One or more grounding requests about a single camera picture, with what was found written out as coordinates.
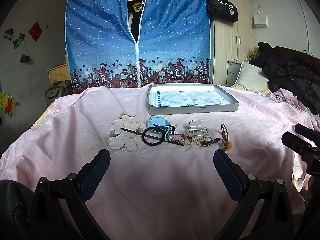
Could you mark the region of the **red wall paper square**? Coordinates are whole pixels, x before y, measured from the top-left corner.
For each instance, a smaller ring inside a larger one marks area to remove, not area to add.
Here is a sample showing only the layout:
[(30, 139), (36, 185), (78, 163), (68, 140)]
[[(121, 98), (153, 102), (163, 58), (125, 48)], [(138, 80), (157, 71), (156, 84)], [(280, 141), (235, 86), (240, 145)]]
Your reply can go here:
[(40, 27), (38, 22), (35, 22), (34, 25), (28, 31), (29, 35), (36, 42), (43, 33), (42, 28)]

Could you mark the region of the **dark suitcase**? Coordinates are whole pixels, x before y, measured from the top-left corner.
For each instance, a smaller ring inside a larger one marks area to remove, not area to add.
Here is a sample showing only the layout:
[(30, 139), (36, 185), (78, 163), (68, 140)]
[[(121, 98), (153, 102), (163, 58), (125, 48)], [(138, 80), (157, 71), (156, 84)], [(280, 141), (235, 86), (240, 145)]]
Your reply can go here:
[(57, 81), (48, 86), (45, 91), (47, 106), (53, 103), (57, 98), (73, 94), (71, 80)]

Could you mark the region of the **wooden wardrobe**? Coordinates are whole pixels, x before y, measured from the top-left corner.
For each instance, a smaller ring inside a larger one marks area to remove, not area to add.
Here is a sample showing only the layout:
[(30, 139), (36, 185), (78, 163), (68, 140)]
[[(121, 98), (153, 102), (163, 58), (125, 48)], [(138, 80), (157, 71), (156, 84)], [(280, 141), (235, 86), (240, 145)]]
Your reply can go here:
[(228, 61), (242, 62), (253, 50), (253, 27), (249, 0), (229, 0), (238, 10), (238, 21), (210, 19), (211, 70), (209, 81), (226, 85)]

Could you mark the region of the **black clothes pile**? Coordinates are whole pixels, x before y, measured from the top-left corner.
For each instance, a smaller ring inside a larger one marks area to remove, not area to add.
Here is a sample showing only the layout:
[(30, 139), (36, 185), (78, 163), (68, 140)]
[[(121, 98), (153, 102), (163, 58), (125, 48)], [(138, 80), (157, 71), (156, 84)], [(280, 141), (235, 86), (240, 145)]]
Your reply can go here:
[(309, 54), (284, 47), (271, 47), (258, 43), (258, 56), (249, 61), (261, 68), (268, 78), (271, 92), (279, 89), (290, 91), (308, 107), (313, 115), (319, 115), (319, 59)]

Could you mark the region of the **dark flower hair stick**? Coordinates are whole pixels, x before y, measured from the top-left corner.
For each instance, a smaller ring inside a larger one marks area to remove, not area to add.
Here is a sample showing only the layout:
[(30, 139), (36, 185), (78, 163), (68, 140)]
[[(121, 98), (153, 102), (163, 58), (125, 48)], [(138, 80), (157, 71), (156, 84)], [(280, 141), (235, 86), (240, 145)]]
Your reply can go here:
[(148, 146), (157, 146), (157, 145), (162, 144), (163, 142), (173, 144), (173, 145), (180, 145), (180, 146), (185, 145), (184, 140), (177, 140), (172, 137), (168, 141), (165, 141), (164, 140), (164, 137), (165, 137), (164, 132), (161, 129), (155, 128), (155, 127), (147, 128), (143, 132), (137, 132), (137, 131), (133, 131), (133, 130), (126, 129), (126, 128), (122, 128), (121, 130), (128, 132), (128, 133), (132, 133), (134, 135), (141, 136), (144, 144), (146, 144)]

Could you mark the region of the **yellow wooden box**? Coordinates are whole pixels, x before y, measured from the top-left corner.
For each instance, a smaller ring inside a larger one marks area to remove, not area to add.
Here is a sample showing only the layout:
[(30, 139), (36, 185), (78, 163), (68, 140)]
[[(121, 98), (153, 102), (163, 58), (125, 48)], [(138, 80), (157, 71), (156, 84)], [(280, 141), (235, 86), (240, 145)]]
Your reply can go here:
[(69, 66), (67, 63), (61, 64), (52, 69), (49, 69), (47, 70), (47, 72), (48, 72), (49, 81), (51, 84), (55, 82), (66, 81), (71, 79)]

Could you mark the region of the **grey shallow tray box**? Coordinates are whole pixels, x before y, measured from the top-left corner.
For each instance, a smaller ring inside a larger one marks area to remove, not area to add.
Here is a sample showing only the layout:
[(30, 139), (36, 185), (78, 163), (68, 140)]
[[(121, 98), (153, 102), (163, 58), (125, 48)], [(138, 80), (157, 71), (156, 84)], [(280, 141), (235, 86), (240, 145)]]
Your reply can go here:
[(235, 112), (239, 102), (214, 84), (151, 84), (146, 107), (150, 115)]

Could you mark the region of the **light blue kids watch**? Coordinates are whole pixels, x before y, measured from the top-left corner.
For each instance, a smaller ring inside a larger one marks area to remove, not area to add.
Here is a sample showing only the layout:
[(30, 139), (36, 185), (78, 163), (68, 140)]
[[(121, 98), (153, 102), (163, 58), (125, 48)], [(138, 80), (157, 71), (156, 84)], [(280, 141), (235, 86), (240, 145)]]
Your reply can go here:
[(164, 117), (162, 116), (152, 116), (147, 120), (146, 127), (156, 127), (161, 129), (164, 134), (164, 140), (168, 141), (175, 133), (175, 127), (172, 126)]

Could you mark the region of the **grey nightstand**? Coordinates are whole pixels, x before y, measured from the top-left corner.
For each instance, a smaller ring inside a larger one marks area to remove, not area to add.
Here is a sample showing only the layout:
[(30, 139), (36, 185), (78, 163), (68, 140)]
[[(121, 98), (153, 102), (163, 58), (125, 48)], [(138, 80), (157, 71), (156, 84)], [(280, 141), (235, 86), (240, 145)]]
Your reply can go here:
[(229, 60), (227, 61), (227, 79), (226, 79), (226, 86), (231, 87), (235, 84), (239, 72), (241, 68), (241, 61), (237, 60)]

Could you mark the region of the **black hanging bag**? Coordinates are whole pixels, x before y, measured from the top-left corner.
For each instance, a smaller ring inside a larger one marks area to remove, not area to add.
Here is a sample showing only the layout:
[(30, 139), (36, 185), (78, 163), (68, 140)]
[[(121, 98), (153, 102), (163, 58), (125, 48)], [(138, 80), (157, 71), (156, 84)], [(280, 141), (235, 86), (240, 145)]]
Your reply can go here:
[(217, 18), (229, 23), (238, 21), (238, 10), (229, 0), (206, 0), (206, 12), (210, 18)]

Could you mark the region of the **blue fabric wardrobe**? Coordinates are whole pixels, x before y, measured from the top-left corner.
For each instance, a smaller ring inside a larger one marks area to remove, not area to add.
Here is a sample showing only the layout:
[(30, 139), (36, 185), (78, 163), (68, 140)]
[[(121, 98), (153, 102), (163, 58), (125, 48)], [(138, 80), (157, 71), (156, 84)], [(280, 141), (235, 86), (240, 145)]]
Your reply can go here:
[(75, 93), (209, 81), (206, 0), (67, 0), (65, 43)]

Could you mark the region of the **white paper bag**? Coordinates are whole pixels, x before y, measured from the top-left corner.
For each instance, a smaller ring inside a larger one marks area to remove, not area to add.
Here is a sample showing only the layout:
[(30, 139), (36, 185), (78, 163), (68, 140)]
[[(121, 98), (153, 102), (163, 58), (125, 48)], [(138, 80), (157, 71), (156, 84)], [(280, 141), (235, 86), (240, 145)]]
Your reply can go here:
[(258, 5), (257, 12), (253, 16), (253, 25), (257, 28), (269, 27), (268, 16), (263, 13), (261, 5)]

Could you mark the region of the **pink floral bed sheet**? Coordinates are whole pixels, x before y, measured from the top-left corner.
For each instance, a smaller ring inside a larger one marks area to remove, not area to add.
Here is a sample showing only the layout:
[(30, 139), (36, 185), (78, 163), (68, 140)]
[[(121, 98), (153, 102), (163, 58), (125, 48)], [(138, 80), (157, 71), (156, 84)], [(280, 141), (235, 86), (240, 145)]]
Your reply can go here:
[[(200, 120), (213, 137), (224, 124), (232, 161), (261, 180), (282, 178), (293, 216), (300, 219), (306, 165), (281, 137), (296, 124), (319, 129), (319, 117), (274, 96), (227, 92), (239, 102), (236, 112), (169, 115), (167, 120), (177, 133)], [(219, 145), (150, 147), (140, 137), (121, 134), (122, 128), (145, 127), (147, 95), (146, 88), (100, 87), (57, 99), (43, 121), (4, 152), (1, 178), (34, 189), (40, 177), (63, 179), (105, 148), (111, 165), (87, 206), (111, 239), (214, 238), (236, 208), (213, 164)]]

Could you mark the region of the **white pillow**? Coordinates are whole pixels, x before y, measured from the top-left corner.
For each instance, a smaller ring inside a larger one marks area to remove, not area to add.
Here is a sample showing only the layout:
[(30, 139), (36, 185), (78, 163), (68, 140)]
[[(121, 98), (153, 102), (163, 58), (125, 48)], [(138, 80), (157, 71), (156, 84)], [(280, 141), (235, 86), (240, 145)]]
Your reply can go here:
[(261, 91), (268, 89), (268, 78), (261, 68), (242, 62), (240, 72), (233, 87), (241, 87), (244, 90)]

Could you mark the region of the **silver hoop bangles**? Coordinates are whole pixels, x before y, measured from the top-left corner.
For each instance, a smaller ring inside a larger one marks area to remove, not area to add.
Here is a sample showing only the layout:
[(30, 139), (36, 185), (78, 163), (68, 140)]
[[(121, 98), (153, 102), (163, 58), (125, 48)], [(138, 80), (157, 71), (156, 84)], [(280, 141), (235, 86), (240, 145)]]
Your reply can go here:
[(215, 144), (215, 143), (219, 142), (220, 140), (221, 140), (220, 138), (213, 139), (212, 137), (208, 137), (207, 140), (204, 140), (204, 141), (200, 142), (198, 144), (198, 146), (199, 147), (208, 147), (208, 146), (210, 146), (212, 144)]

